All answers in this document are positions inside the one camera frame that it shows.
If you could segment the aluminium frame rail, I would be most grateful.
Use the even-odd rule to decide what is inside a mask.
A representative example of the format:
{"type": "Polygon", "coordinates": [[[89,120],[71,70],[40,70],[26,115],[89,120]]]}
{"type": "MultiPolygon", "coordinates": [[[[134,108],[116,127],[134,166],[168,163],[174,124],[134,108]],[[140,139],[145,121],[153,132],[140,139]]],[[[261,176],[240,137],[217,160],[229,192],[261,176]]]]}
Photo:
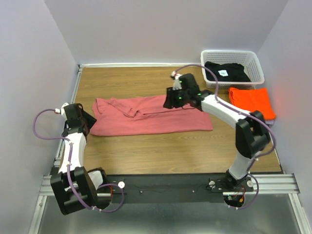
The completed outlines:
{"type": "MultiPolygon", "coordinates": [[[[78,85],[81,80],[83,69],[85,68],[122,68],[122,67],[177,67],[177,66],[184,66],[184,67],[201,67],[201,65],[198,64],[185,64],[185,63],[102,63],[102,64],[79,64],[78,67],[78,75],[77,80],[75,84],[75,89],[73,91],[73,95],[71,97],[71,102],[74,102],[77,97],[78,92],[78,85]]],[[[51,169],[51,172],[49,175],[44,176],[42,179],[40,192],[36,204],[36,208],[34,211],[34,215],[31,221],[31,226],[29,229],[29,234],[39,234],[40,225],[42,222],[42,217],[46,205],[47,198],[49,196],[55,196],[50,184],[51,177],[57,174],[57,166],[60,167],[61,162],[63,160],[64,155],[64,148],[65,143],[61,139],[61,137],[57,137],[56,139],[59,139],[59,146],[58,150],[54,159],[54,165],[51,169]]],[[[285,173],[257,173],[257,174],[250,174],[248,172],[247,177],[251,178],[251,184],[253,185],[253,192],[248,192],[248,195],[255,195],[254,198],[248,203],[247,205],[251,205],[252,201],[255,201],[255,199],[259,195],[281,195],[281,194],[288,194],[290,198],[290,202],[292,205],[292,209],[294,212],[294,216],[296,219],[296,222],[298,224],[299,230],[301,234],[311,234],[312,230],[308,224],[306,214],[304,212],[304,209],[302,208],[302,205],[300,203],[300,200],[298,198],[298,194],[300,194],[300,189],[298,187],[296,178],[294,174],[285,174],[285,173]]],[[[119,185],[123,186],[124,182],[120,181],[118,184],[111,183],[111,182],[104,182],[104,184],[100,185],[98,189],[103,189],[109,186],[118,186],[120,191],[120,207],[124,204],[124,187],[119,187],[119,185]]]]}

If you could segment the pink t shirt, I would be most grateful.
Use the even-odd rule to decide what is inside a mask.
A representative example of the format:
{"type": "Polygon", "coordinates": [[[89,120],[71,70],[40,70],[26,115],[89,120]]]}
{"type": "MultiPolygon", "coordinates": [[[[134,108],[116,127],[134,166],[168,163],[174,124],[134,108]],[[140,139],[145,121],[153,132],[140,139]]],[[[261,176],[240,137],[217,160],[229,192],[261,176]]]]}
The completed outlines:
{"type": "Polygon", "coordinates": [[[125,99],[97,98],[93,104],[96,123],[91,134],[101,137],[211,131],[210,116],[189,104],[163,107],[165,95],[125,99]]]}

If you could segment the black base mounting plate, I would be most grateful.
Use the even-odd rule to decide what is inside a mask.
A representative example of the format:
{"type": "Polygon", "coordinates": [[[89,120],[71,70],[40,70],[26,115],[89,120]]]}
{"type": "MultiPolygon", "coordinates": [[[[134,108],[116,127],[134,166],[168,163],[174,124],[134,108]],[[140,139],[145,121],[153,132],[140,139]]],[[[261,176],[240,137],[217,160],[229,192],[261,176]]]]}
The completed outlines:
{"type": "Polygon", "coordinates": [[[229,189],[225,174],[107,175],[107,181],[125,183],[124,204],[210,202],[223,203],[227,195],[253,192],[251,178],[229,189]]]}

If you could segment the black t shirt in basket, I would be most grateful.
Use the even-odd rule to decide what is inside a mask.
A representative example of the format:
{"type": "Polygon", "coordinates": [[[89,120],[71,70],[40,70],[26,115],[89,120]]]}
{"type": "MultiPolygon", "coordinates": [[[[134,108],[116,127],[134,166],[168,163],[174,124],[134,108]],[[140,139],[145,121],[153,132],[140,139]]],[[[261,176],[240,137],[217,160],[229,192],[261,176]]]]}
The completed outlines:
{"type": "Polygon", "coordinates": [[[250,82],[244,72],[245,67],[238,63],[218,64],[207,61],[204,66],[210,69],[219,82],[250,82]]]}

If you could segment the white plastic laundry basket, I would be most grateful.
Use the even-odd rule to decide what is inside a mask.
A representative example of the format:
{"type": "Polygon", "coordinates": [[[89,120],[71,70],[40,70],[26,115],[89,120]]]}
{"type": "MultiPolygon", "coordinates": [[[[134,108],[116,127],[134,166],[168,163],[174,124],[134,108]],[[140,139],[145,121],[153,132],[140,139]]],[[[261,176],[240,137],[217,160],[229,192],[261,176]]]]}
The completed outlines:
{"type": "Polygon", "coordinates": [[[265,81],[259,59],[252,51],[204,50],[200,60],[216,75],[220,89],[248,89],[265,81]]]}

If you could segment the folded orange t shirt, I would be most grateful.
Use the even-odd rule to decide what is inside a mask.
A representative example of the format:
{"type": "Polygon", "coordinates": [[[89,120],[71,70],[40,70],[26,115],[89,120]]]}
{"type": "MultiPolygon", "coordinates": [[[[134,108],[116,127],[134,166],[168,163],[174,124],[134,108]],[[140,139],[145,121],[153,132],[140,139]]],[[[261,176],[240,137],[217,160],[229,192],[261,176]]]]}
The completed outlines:
{"type": "Polygon", "coordinates": [[[250,112],[260,111],[266,121],[276,119],[266,88],[242,90],[229,88],[229,99],[232,105],[250,112]]]}

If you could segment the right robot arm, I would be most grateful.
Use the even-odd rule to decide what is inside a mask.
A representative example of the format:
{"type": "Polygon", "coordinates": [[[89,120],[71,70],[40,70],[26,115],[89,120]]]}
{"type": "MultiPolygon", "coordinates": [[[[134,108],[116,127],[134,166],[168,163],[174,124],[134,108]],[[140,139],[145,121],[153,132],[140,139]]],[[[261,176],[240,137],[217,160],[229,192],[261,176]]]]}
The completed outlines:
{"type": "Polygon", "coordinates": [[[171,79],[173,85],[166,90],[164,108],[180,108],[189,104],[234,128],[237,153],[225,173],[223,184],[227,190],[237,190],[246,179],[256,157],[271,141],[263,115],[259,111],[249,112],[235,107],[211,91],[200,90],[192,74],[172,72],[171,79]]]}

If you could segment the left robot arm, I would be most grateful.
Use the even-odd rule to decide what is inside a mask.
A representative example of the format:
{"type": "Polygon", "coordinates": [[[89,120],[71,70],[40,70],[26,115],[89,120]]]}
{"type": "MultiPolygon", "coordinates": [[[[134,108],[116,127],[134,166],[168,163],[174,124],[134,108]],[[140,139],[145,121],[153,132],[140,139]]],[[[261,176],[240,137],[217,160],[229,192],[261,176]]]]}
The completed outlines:
{"type": "Polygon", "coordinates": [[[65,103],[58,110],[65,118],[61,139],[65,143],[62,164],[50,184],[63,215],[98,203],[98,193],[108,187],[102,168],[87,171],[83,166],[87,137],[96,119],[84,111],[80,103],[65,103]]]}

